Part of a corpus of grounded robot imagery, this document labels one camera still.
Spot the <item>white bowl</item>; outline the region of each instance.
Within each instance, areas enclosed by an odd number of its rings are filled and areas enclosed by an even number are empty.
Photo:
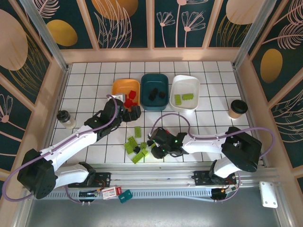
[[[190,114],[198,107],[199,100],[199,89],[200,89],[200,81],[191,76],[178,75],[174,77],[171,86],[169,103],[171,108],[180,113]],[[193,93],[194,98],[191,100],[182,100],[181,105],[176,105],[175,95],[180,95],[182,98],[183,94]]]

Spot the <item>white tile floor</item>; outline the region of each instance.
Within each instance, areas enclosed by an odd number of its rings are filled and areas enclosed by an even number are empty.
[[[172,83],[175,75],[191,75],[200,80],[199,107],[195,112],[186,115],[192,125],[192,133],[207,135],[225,132],[228,126],[247,128],[246,115],[237,120],[228,117],[230,103],[240,99],[240,93],[230,62],[105,62],[105,63],[75,63],[66,86],[61,109],[67,110],[76,118],[77,126],[73,130],[65,129],[56,124],[52,144],[55,144],[75,132],[83,123],[98,110],[104,108],[106,95],[111,94],[112,84],[117,79],[132,78],[139,82],[145,73],[164,73]],[[141,126],[143,137],[137,142],[147,141],[155,120],[162,114],[172,111],[170,106],[162,112],[142,112],[135,122],[123,123],[121,127],[104,137],[97,143],[83,149],[74,155],[67,163],[86,161],[89,164],[101,163],[131,163],[123,144],[127,138],[134,135],[134,127]],[[187,127],[178,116],[166,117],[157,126],[167,128],[171,133],[186,132]],[[166,156],[155,159],[150,153],[140,162],[207,162],[221,158],[221,155],[195,153],[183,157]]]

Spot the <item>black cup lid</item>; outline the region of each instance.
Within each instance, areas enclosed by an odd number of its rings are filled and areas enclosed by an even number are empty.
[[[67,122],[71,118],[70,114],[66,110],[59,110],[57,119],[61,122]]]
[[[244,114],[248,110],[247,104],[242,100],[233,100],[231,109],[237,114]]]

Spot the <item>green block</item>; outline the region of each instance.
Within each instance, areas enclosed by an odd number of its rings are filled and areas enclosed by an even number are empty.
[[[148,155],[148,151],[147,151],[146,149],[141,150],[140,153],[141,153],[141,152],[144,154],[144,156],[147,156],[147,155]]]
[[[134,128],[134,136],[136,138],[141,138],[141,127],[140,126],[136,126]]]
[[[134,152],[134,150],[133,150],[133,148],[132,148],[132,146],[131,146],[131,144],[130,144],[129,142],[125,143],[125,144],[124,144],[124,147],[125,147],[126,152],[127,152],[129,155],[132,154],[132,153]]]
[[[142,142],[141,145],[140,145],[140,148],[141,148],[141,149],[147,148],[147,143]]]
[[[181,96],[180,95],[175,95],[175,103],[176,105],[181,105]]]
[[[193,93],[190,93],[190,94],[183,94],[182,95],[182,99],[183,100],[190,100],[190,99],[193,99],[194,98],[194,94]]]
[[[136,142],[133,136],[129,137],[127,140],[129,144],[132,146],[132,149],[138,146],[138,143]]]
[[[135,157],[133,157],[133,159],[132,159],[132,161],[133,161],[133,163],[137,163],[137,162],[139,162],[142,158],[144,157],[144,154],[143,154],[143,152],[139,152]]]

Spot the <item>grid tile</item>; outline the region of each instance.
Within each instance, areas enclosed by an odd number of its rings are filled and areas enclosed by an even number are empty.
[[[67,130],[57,122],[53,131],[52,144],[70,136],[94,113],[104,109],[107,102],[106,95],[111,94],[114,80],[131,78],[141,81],[145,73],[159,72],[168,77],[169,92],[175,75],[191,75],[200,81],[200,97],[197,110],[191,114],[182,114],[189,120],[192,126],[192,134],[215,135],[226,132],[232,125],[240,129],[249,127],[245,114],[234,120],[231,120],[228,116],[230,103],[235,99],[241,99],[230,62],[75,63],[72,66],[61,109],[71,113],[77,121],[77,126],[74,130]],[[67,163],[75,164],[79,161],[86,161],[89,164],[132,163],[131,159],[135,154],[129,156],[125,152],[123,144],[129,136],[134,136],[134,127],[140,126],[142,130],[142,137],[136,138],[137,142],[147,141],[147,134],[155,120],[169,112],[173,113],[170,105],[162,112],[148,112],[142,109],[142,115],[137,121],[123,122],[109,136],[105,136],[88,148],[78,152]],[[187,132],[187,123],[178,116],[165,117],[160,120],[157,127],[162,126],[174,135],[180,131]],[[147,149],[149,155],[140,160],[141,163],[205,162],[221,158],[221,154],[198,152],[181,157],[166,156],[164,159],[155,159],[150,148]]]

